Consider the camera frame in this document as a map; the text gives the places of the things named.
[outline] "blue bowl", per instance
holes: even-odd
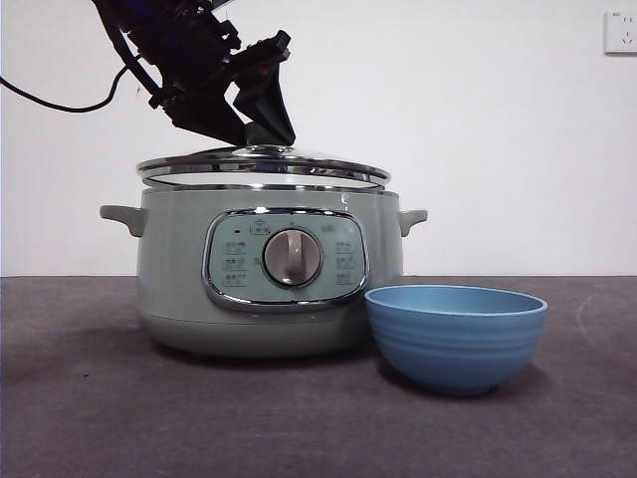
[[[465,286],[392,286],[365,294],[385,358],[418,384],[476,395],[532,357],[547,304],[517,292]]]

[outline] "black cable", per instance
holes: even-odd
[[[137,55],[135,59],[138,60],[140,57],[141,55]],[[105,100],[97,103],[96,105],[92,105],[90,107],[82,107],[82,108],[65,107],[62,105],[56,105],[55,103],[46,102],[23,90],[20,90],[18,87],[16,87],[15,85],[12,85],[11,83],[6,81],[2,77],[0,77],[0,83],[4,85],[5,87],[7,87],[9,90],[11,90],[13,93],[16,93],[20,95],[21,97],[24,97],[27,100],[31,100],[32,102],[37,103],[38,105],[41,105],[43,107],[51,108],[52,110],[59,110],[61,112],[66,112],[66,113],[87,113],[87,112],[94,112],[95,110],[99,110],[100,108],[105,107],[112,101],[113,97],[115,96],[115,90],[117,90],[117,83],[119,83],[119,79],[121,79],[121,77],[127,71],[128,71],[128,66],[125,66],[121,70],[119,70],[119,72],[117,72],[117,74],[115,75],[115,78],[112,80],[112,85],[110,86],[110,92],[108,92],[108,96],[106,97]]]
[[[159,93],[159,85],[150,77],[146,70],[135,60],[132,55],[126,40],[121,34],[119,26],[113,19],[113,13],[108,5],[108,2],[94,0],[100,15],[100,20],[104,25],[106,34],[112,42],[113,47],[117,54],[121,57],[124,64],[128,66],[130,72],[135,75],[144,88],[151,94],[157,95]]]

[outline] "printed icon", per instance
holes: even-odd
[[[226,287],[246,287],[247,274],[226,274],[223,278],[223,285]]]
[[[336,283],[340,286],[353,284],[353,274],[351,272],[339,272],[336,274]]]
[[[246,253],[246,243],[244,241],[239,242],[226,242],[223,245],[223,253],[228,256],[236,256]]]
[[[245,271],[246,260],[243,257],[226,259],[223,261],[224,271]]]
[[[270,234],[270,225],[263,219],[257,219],[250,226],[250,233],[256,235]]]
[[[356,268],[356,258],[352,255],[337,256],[336,257],[336,269],[339,270],[351,270]]]
[[[336,254],[351,254],[354,248],[349,241],[336,241]]]

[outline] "wall socket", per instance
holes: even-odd
[[[606,53],[637,53],[637,11],[606,12]]]

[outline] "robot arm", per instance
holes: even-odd
[[[231,0],[93,0],[123,61],[177,127],[236,145],[284,144],[295,133],[279,85],[280,63],[290,36],[280,31],[244,51],[229,21],[213,10]],[[122,35],[161,73],[159,86],[137,62]],[[235,108],[253,120],[244,124],[225,100],[239,87]]]

